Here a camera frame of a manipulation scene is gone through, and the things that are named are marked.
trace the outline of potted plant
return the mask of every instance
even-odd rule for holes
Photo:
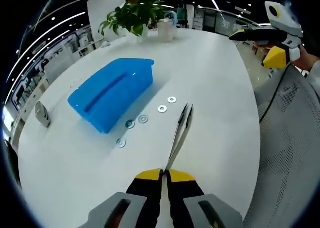
[[[126,2],[107,15],[106,21],[99,27],[99,33],[105,35],[104,29],[109,27],[117,35],[118,29],[126,29],[137,37],[148,36],[148,25],[156,24],[164,18],[165,8],[159,0],[138,0],[136,4]]]

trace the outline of blue container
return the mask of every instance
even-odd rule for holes
[[[68,102],[99,132],[107,134],[153,83],[150,59],[117,59],[84,82]]]

